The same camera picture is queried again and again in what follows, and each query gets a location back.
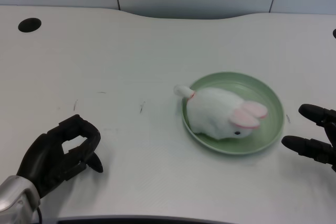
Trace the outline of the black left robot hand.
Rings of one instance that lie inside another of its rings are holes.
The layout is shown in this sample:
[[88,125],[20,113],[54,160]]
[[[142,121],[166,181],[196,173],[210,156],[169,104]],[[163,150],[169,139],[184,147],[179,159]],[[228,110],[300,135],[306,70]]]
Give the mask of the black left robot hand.
[[99,130],[76,114],[40,135],[25,153],[17,175],[34,184],[40,198],[84,171],[103,172],[95,153]]

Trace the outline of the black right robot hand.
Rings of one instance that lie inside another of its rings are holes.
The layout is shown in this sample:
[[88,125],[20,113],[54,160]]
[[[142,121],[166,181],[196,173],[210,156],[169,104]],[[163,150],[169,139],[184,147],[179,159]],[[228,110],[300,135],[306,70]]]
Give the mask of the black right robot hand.
[[328,110],[312,104],[303,104],[298,111],[317,126],[324,128],[330,143],[290,135],[284,136],[281,143],[300,156],[311,158],[319,163],[329,164],[335,170],[335,110]]

